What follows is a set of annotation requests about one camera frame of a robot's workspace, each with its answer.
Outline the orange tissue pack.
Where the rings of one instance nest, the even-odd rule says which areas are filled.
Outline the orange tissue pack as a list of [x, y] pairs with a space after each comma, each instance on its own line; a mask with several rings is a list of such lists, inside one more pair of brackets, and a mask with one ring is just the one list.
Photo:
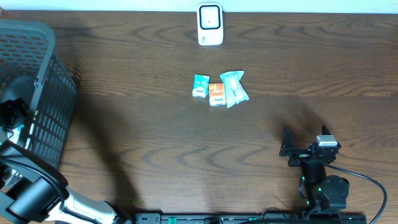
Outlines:
[[225, 87], [223, 83], [209, 84], [210, 106], [223, 106], [226, 104]]

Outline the teal tissue pack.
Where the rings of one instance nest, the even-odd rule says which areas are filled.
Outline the teal tissue pack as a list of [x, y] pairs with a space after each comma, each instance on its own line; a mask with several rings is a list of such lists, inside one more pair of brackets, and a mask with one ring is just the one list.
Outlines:
[[197, 98], [206, 98], [208, 95], [209, 83], [210, 76], [195, 74], [192, 96]]

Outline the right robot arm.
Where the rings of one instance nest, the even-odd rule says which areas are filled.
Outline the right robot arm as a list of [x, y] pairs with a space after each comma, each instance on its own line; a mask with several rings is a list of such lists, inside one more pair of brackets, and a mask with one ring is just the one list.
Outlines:
[[284, 128], [279, 156], [288, 157], [288, 166], [299, 167], [301, 178], [299, 192], [307, 201], [300, 216], [308, 220], [312, 215], [338, 214], [346, 208], [349, 182], [337, 175], [327, 175], [325, 167], [336, 159], [341, 144], [325, 125], [322, 133], [306, 149], [294, 146], [292, 135]]

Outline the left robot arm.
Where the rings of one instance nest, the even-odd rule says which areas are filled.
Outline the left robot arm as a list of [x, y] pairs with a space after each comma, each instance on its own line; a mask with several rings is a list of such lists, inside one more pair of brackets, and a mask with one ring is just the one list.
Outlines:
[[24, 178], [23, 183], [1, 193], [1, 215], [13, 223], [136, 222], [133, 216], [108, 202], [91, 200], [70, 190], [57, 168], [8, 139], [1, 144], [1, 164]]

